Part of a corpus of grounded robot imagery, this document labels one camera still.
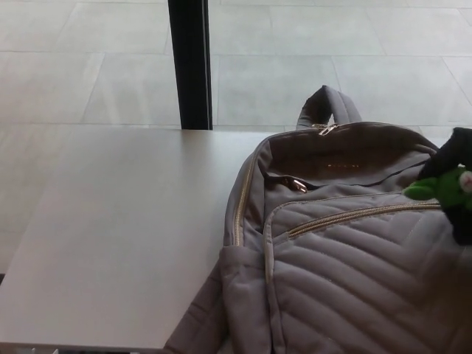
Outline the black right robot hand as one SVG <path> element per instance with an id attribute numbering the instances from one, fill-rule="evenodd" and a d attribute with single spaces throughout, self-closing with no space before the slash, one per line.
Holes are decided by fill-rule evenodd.
<path id="1" fill-rule="evenodd" d="M 471 171 L 471 129 L 456 127 L 448 141 L 425 163 L 418 178 L 440 177 L 460 164 Z M 471 246 L 471 204 L 437 197 L 442 211 L 453 227 L 453 237 L 461 246 Z"/>

